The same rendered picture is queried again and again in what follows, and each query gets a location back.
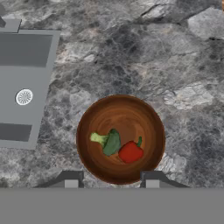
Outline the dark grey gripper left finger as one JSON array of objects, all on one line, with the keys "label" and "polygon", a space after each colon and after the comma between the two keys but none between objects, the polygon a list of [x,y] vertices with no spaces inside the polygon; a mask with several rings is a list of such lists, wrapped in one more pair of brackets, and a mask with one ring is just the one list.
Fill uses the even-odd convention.
[{"label": "dark grey gripper left finger", "polygon": [[38,185],[38,188],[61,187],[61,188],[83,188],[83,171],[62,171],[58,177],[53,178],[44,184]]}]

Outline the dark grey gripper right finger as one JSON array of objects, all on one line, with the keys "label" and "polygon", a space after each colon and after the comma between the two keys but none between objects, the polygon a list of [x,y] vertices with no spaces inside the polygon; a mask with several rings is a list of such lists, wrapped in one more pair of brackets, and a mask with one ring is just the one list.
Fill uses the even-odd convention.
[{"label": "dark grey gripper right finger", "polygon": [[187,185],[170,180],[162,171],[142,171],[141,188],[187,188]]}]

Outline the red bell pepper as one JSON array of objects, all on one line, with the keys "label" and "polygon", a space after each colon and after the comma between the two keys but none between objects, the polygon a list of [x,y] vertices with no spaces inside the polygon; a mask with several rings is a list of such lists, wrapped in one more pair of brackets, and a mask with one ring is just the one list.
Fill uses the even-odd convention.
[{"label": "red bell pepper", "polygon": [[118,152],[119,158],[125,164],[131,164],[139,160],[144,155],[144,150],[141,148],[142,138],[138,138],[138,142],[127,142]]}]

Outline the green broccoli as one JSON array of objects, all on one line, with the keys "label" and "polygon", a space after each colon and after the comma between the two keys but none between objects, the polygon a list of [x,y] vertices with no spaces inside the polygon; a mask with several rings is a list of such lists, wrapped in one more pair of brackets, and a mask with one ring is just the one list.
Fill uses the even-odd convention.
[{"label": "green broccoli", "polygon": [[120,134],[116,129],[111,129],[107,135],[99,135],[93,132],[90,135],[90,140],[100,144],[102,152],[108,157],[117,153],[121,148]]}]

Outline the brown wooden bowl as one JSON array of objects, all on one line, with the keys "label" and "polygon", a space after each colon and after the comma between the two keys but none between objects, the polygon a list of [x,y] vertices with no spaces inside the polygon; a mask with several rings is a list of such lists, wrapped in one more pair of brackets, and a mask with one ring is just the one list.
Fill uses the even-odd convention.
[{"label": "brown wooden bowl", "polygon": [[[120,134],[121,148],[129,141],[137,143],[141,137],[143,156],[125,164],[119,151],[108,157],[99,143],[90,140],[93,132],[107,135],[112,129]],[[125,185],[137,182],[141,172],[153,171],[158,166],[165,152],[165,128],[152,106],[134,96],[115,94],[95,102],[83,114],[76,145],[82,163],[98,179]]]}]

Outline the grey sink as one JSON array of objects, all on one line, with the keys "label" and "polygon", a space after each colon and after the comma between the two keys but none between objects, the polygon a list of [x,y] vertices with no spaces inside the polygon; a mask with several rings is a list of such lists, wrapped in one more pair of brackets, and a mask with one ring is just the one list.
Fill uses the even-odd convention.
[{"label": "grey sink", "polygon": [[36,148],[59,31],[0,34],[0,147]]}]

